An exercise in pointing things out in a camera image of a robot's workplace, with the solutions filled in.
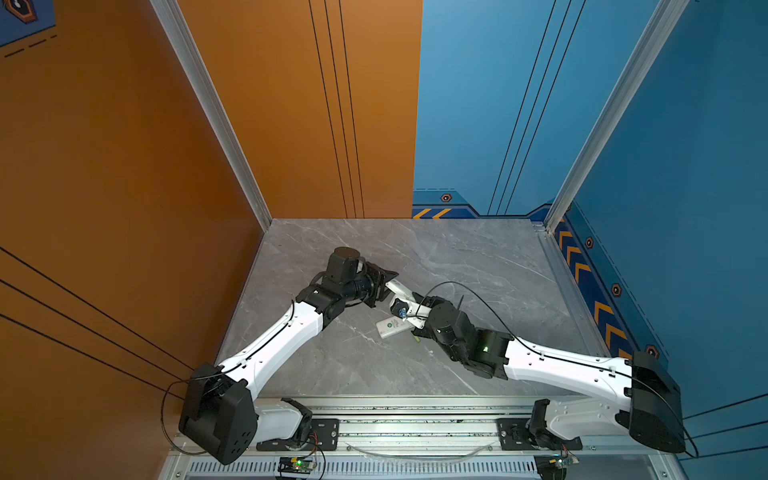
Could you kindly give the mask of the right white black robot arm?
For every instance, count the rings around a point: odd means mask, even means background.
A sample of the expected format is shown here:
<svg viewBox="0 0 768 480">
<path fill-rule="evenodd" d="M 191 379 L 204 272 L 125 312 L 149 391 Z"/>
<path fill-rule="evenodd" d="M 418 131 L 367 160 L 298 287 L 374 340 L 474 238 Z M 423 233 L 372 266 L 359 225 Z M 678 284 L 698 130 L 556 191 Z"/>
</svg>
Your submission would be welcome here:
<svg viewBox="0 0 768 480">
<path fill-rule="evenodd" d="M 533 381 L 579 394 L 575 401 L 540 399 L 527 423 L 540 448 L 573 449 L 583 436 L 626 434 L 646 447 L 686 450 L 681 390 L 653 355 L 592 357 L 536 346 L 509 332 L 474 326 L 451 302 L 426 297 L 397 315 L 414 334 L 485 379 Z"/>
</svg>

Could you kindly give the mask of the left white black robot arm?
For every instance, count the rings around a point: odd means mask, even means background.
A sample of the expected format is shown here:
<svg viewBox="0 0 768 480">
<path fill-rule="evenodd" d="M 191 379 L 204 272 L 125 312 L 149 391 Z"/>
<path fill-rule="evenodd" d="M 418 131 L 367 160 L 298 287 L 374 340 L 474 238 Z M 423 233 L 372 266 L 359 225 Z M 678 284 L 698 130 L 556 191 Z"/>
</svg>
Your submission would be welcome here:
<svg viewBox="0 0 768 480">
<path fill-rule="evenodd" d="M 310 439 L 312 413 L 291 398 L 261 401 L 268 380 L 309 340 L 347 308 L 384 301 L 394 271 L 338 247 L 327 267 L 291 301 L 260 337 L 218 365 L 205 363 L 186 380 L 179 431 L 222 465 L 237 460 L 252 443 L 273 440 L 293 448 Z"/>
</svg>

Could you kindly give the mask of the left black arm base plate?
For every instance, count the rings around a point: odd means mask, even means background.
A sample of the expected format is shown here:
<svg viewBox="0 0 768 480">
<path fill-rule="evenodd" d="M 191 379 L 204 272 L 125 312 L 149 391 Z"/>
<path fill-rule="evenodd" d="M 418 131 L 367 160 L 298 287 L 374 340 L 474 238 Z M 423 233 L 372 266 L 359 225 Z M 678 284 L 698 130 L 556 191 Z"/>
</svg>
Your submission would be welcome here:
<svg viewBox="0 0 768 480">
<path fill-rule="evenodd" d="M 257 443 L 256 449 L 260 452 L 310 452 L 319 446 L 324 452 L 336 451 L 339 440 L 339 424 L 340 421 L 333 418 L 313 419 L 306 441 L 274 439 Z"/>
</svg>

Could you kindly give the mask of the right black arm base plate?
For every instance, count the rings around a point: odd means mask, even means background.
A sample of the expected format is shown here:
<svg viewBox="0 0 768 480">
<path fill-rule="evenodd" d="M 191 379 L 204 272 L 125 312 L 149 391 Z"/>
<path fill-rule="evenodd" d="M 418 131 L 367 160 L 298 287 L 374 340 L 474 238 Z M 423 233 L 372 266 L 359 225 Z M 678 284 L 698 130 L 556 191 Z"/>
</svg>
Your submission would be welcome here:
<svg viewBox="0 0 768 480">
<path fill-rule="evenodd" d="M 547 428 L 544 421 L 523 418 L 500 418 L 496 427 L 501 448 L 513 450 L 546 450 L 553 452 L 580 451 L 583 443 L 579 437 L 564 440 Z"/>
</svg>

